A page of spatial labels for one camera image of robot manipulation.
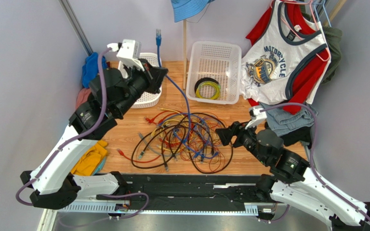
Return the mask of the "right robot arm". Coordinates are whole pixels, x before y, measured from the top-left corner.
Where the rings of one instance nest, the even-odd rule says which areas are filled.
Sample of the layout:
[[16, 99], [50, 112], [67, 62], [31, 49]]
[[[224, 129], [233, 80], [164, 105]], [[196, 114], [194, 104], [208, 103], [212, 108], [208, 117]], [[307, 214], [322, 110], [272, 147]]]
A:
[[300, 155], [284, 148], [283, 139], [269, 129], [255, 132], [247, 123], [234, 122], [216, 133], [223, 145], [243, 146], [270, 174], [262, 174], [256, 194], [297, 208], [332, 231], [370, 231], [370, 202], [352, 198], [311, 168]]

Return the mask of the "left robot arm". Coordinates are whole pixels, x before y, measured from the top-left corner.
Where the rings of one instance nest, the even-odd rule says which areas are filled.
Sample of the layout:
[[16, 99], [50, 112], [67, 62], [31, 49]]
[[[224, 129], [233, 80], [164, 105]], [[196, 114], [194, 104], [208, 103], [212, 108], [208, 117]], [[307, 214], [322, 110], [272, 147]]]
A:
[[116, 68], [99, 67], [90, 82], [88, 100], [72, 114], [59, 142], [39, 167], [21, 173], [23, 188], [32, 189], [27, 206], [58, 210], [77, 199], [112, 198], [125, 193], [126, 181], [117, 171], [88, 176], [71, 172], [144, 93], [160, 93], [168, 74], [167, 68], [153, 66], [146, 59], [124, 68], [128, 77]]

